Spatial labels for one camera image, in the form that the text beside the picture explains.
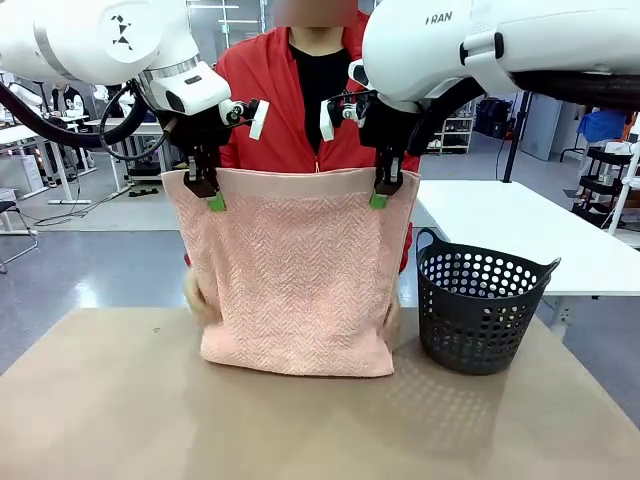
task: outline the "chair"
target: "chair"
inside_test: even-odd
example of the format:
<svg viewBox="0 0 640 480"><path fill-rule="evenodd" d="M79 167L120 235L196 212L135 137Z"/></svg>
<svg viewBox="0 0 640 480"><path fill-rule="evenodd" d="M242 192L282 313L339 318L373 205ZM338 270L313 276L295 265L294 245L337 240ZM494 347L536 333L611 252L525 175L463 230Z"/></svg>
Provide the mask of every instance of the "chair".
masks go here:
<svg viewBox="0 0 640 480"><path fill-rule="evenodd" d="M7 260L3 260L2 257L0 257L0 274L7 273L8 271L7 263L14 261L16 258L21 257L25 253L30 252L31 250L33 250L38 246L38 239L36 238L36 233L27 226L27 223L24 221L24 217L22 216L22 213L20 213L20 209L16 207L16 202L0 202L0 215L6 215L6 212L15 212L20 216L20 220L22 220L22 224L24 225L25 230L33 240L33 245L31 245L26 250L23 250L22 252L18 253L17 255L14 255L13 257Z"/></svg>

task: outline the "text logo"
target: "text logo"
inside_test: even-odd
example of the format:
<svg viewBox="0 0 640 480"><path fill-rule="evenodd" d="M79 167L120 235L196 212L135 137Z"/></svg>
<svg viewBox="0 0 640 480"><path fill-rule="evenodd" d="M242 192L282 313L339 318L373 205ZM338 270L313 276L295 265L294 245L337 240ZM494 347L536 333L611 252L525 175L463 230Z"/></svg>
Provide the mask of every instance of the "text logo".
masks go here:
<svg viewBox="0 0 640 480"><path fill-rule="evenodd" d="M453 18L453 12L440 13L440 14L436 13L431 18L427 18L425 25L429 25L429 24L433 25L435 23L448 22L452 18Z"/></svg>

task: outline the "basket handle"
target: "basket handle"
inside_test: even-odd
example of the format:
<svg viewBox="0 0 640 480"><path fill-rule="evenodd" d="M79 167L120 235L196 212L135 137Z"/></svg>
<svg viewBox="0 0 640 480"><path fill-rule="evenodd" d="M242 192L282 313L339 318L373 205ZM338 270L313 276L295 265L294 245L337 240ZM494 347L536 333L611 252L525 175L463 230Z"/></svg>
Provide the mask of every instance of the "basket handle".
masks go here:
<svg viewBox="0 0 640 480"><path fill-rule="evenodd" d="M551 274L553 273L553 271L556 268L558 268L561 261L562 261L561 258L556 258L553 262L551 262L549 265L546 266L547 273L545 273L542 279L540 279L540 283L549 283L550 281L549 277L551 277Z"/></svg>
<svg viewBox="0 0 640 480"><path fill-rule="evenodd" d="M432 243L441 242L441 240L435 234L433 229L431 229L431 228L423 228L422 230L420 230L418 232L418 235L416 236L416 263L418 263L419 260L420 260L420 258L419 258L419 256L420 256L420 248L418 247L418 245L420 243L420 237L422 236L423 233L428 233L429 234L429 236L431 237L431 242Z"/></svg>

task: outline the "white table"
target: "white table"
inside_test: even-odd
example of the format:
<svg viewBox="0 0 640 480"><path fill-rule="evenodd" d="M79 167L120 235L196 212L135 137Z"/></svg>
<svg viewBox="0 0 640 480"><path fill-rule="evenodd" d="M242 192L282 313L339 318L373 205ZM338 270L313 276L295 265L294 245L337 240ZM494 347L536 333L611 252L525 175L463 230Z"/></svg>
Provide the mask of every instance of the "white table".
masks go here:
<svg viewBox="0 0 640 480"><path fill-rule="evenodd" d="M122 122L124 121L124 119L122 118L110 118L107 120L107 124L106 124L106 130L112 130L113 128L119 126ZM85 122L85 125L90 125L90 126L94 126L97 127L100 125L100 120L92 120L90 122ZM143 137L143 136L156 136L159 137L161 136L163 133L162 127L160 126L159 123L142 123L137 130L132 134L132 137ZM132 144L131 144L131 139L127 138L124 141L127 144L127 148L129 149L129 151L133 151L132 148ZM116 148L116 150L118 151L118 153L123 154L123 150L120 147L120 145L115 145L114 146ZM158 149L158 155L160 157L160 173L165 173L167 171L171 171L171 167L167 164L167 160L166 160L166 155L164 152L164 145L162 145L159 149ZM116 186L118 188L118 190L121 189L120 187L120 182L118 180L118 175L116 173L116 167L115 167L115 159L113 157L111 157L111 167L113 169L113 175L116 181ZM141 176L136 176L135 177L136 180L140 180L140 181L160 181L160 176L159 175L155 175L155 176L148 176L148 177L141 177Z"/></svg>
<svg viewBox="0 0 640 480"><path fill-rule="evenodd" d="M452 243L543 265L561 258L545 290L558 297L553 330L561 336L575 297L640 296L640 252L519 183L423 181L418 202Z"/></svg>
<svg viewBox="0 0 640 480"><path fill-rule="evenodd" d="M60 182L62 184L62 189L64 191L65 199L64 200L49 200L49 205L88 205L91 203L91 200L74 200L71 196L71 190L69 189L69 183L67 182L66 170L64 168L64 163L62 162L62 156L60 155L60 146L57 143L51 142L39 136L30 128L25 125L18 125L15 127L7 128L4 130L0 130L0 145L7 145L10 143L22 142L33 140L40 150L40 154L43 158L47 158L47 150L45 148L45 143L49 142L52 146L51 150L53 151L53 156L56 162L56 166L58 167L58 173L60 174ZM24 148L24 145L19 145L17 148ZM49 165L48 160L44 162L45 173L48 178L53 177L53 172L51 171L51 166ZM43 192L47 190L46 187L38 190L37 193Z"/></svg>

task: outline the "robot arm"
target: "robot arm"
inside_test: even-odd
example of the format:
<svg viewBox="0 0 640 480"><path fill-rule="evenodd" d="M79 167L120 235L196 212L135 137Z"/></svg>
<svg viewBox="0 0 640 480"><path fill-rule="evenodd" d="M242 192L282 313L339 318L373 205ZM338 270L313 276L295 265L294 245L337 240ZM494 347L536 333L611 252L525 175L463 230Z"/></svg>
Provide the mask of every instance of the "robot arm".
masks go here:
<svg viewBox="0 0 640 480"><path fill-rule="evenodd" d="M321 131L330 140L344 119L358 122L385 196L402 185L402 154L421 155L484 93L640 110L639 18L637 0L385 0L350 69L367 91L326 102Z"/></svg>
<svg viewBox="0 0 640 480"><path fill-rule="evenodd" d="M0 18L10 20L0 32L0 68L41 81L128 82L114 103L127 91L136 97L120 127L104 131L110 103L98 135L73 134L30 116L0 86L0 102L44 137L108 149L135 131L148 106L171 142L194 157L194 191L206 183L198 195L215 196L218 148L228 143L231 128L251 123L251 137L260 136L268 104L231 100L229 84L200 58L186 0L5 0Z"/></svg>

